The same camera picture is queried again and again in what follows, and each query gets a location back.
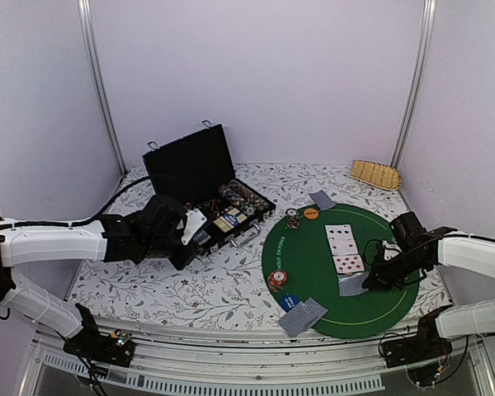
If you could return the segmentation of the blue playing card deck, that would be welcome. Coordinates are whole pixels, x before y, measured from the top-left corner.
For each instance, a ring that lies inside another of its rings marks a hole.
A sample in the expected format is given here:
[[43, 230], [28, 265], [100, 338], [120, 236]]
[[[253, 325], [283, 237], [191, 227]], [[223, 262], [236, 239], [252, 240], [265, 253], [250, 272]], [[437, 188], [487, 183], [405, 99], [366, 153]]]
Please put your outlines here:
[[206, 243], [207, 241], [210, 240], [210, 235], [204, 231], [204, 230], [200, 230], [198, 231], [193, 239], [192, 239], [195, 243], [198, 243], [199, 245], [202, 245], [204, 243]]

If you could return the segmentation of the black poker chip case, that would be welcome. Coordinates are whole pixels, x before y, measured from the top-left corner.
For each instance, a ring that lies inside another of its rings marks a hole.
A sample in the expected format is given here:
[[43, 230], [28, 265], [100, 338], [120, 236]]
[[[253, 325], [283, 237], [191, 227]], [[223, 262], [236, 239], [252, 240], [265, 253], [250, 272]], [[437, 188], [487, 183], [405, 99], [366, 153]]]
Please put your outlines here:
[[[156, 193], [173, 198], [188, 210], [199, 210], [205, 217], [198, 231], [206, 231], [210, 240], [202, 245], [191, 241], [203, 253], [209, 254], [225, 245], [240, 248], [251, 243], [260, 235], [261, 223], [274, 213], [276, 205], [240, 181], [234, 170], [223, 126], [213, 125], [208, 120], [202, 123], [204, 129], [162, 146], [154, 141], [149, 142], [149, 151], [144, 154], [143, 161]], [[270, 204], [270, 209], [247, 216], [237, 228], [223, 233], [213, 221], [224, 210], [234, 206], [219, 194], [218, 189], [232, 180], [252, 189]], [[221, 200], [219, 210], [202, 212], [198, 205], [212, 199]]]

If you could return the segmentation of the dealt playing card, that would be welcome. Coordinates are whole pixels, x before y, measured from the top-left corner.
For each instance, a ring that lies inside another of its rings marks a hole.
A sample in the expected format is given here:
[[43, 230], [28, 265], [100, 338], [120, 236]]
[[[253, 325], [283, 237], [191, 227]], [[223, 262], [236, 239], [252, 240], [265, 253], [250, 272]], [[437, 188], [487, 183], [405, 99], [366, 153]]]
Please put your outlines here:
[[313, 298], [308, 298], [300, 303], [299, 311], [302, 314], [304, 327], [311, 328], [328, 310]]
[[288, 337], [297, 337], [310, 329], [317, 321], [318, 315], [314, 310], [308, 305], [300, 303], [279, 320], [279, 325]]
[[335, 205], [335, 202], [323, 190], [309, 193], [309, 196], [320, 210], [329, 210]]

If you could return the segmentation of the orange big blind button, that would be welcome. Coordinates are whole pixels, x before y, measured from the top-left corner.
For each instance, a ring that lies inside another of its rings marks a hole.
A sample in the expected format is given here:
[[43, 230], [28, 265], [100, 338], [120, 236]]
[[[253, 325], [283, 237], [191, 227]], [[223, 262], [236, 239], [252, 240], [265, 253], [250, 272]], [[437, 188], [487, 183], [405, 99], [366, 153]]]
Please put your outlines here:
[[317, 219], [319, 217], [319, 212], [314, 208], [307, 208], [304, 210], [304, 217], [306, 219]]

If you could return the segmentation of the green twenty chip stack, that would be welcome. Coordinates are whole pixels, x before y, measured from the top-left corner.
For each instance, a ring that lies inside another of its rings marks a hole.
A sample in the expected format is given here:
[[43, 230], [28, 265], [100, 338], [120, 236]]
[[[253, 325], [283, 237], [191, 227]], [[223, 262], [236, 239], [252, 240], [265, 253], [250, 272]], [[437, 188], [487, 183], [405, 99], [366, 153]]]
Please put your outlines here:
[[286, 212], [286, 223], [288, 229], [297, 229], [300, 225], [299, 213], [294, 208], [289, 208]]

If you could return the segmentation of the red poker chip stack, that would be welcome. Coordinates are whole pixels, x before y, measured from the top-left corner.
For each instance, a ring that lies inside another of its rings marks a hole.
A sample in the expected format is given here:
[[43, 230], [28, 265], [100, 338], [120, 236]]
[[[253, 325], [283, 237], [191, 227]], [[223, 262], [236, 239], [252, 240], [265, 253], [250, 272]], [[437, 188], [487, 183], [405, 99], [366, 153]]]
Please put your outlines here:
[[282, 270], [275, 270], [267, 277], [267, 285], [271, 292], [279, 292], [284, 289], [288, 280], [287, 273]]

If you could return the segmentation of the blue small blind button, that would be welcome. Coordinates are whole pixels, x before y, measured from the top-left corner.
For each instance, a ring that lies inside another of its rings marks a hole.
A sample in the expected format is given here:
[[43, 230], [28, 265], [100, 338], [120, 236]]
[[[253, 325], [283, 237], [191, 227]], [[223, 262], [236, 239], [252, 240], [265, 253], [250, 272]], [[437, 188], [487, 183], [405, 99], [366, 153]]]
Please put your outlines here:
[[285, 312], [291, 311], [299, 303], [300, 300], [296, 295], [285, 295], [280, 299], [280, 306]]

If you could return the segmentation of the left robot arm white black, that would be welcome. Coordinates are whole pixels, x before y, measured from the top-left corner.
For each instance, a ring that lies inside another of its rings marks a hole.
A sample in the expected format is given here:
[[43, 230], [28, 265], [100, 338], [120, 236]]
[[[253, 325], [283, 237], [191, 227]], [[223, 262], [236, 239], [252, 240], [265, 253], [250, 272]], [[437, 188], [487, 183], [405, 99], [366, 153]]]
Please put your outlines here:
[[192, 239], [206, 221], [199, 210], [167, 205], [77, 222], [16, 221], [0, 215], [0, 305], [52, 328], [87, 357], [100, 357], [106, 340], [90, 311], [13, 274], [13, 267], [67, 260], [139, 264], [149, 257], [175, 262], [191, 257], [196, 250]]

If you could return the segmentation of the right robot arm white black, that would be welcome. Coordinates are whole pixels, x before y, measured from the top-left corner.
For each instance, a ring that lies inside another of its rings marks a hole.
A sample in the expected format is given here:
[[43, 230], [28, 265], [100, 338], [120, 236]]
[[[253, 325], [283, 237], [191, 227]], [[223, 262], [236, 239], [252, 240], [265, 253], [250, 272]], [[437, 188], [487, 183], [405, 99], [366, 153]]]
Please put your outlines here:
[[428, 231], [394, 229], [394, 244], [370, 240], [364, 253], [370, 274], [370, 290], [405, 290], [410, 275], [437, 269], [445, 278], [453, 304], [422, 317], [423, 330], [410, 342], [418, 360], [428, 359], [441, 348], [442, 339], [495, 335], [495, 239], [461, 232], [451, 227]]

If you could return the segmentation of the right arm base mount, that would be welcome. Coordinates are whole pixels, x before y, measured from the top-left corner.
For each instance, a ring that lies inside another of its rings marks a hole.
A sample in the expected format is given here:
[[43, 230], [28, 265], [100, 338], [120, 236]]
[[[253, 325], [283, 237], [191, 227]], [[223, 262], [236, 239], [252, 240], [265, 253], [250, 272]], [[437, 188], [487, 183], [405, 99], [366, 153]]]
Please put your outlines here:
[[[388, 368], [442, 357], [448, 361], [452, 351], [451, 341], [439, 336], [435, 319], [431, 317], [419, 319], [414, 336], [401, 336], [398, 339], [379, 343], [379, 354], [385, 359]], [[445, 363], [435, 363], [409, 369], [408, 378], [420, 388], [434, 386], [441, 379], [445, 365]]]

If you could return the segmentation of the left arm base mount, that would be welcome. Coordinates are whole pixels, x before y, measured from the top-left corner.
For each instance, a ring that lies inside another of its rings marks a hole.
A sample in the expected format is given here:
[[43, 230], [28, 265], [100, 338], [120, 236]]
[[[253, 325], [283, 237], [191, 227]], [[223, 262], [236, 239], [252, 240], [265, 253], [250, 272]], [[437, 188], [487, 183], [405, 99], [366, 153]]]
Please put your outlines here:
[[77, 335], [64, 339], [64, 352], [86, 361], [129, 368], [135, 350], [132, 334], [116, 329], [102, 335], [89, 309], [80, 304], [75, 304], [75, 307], [81, 315], [82, 328]]

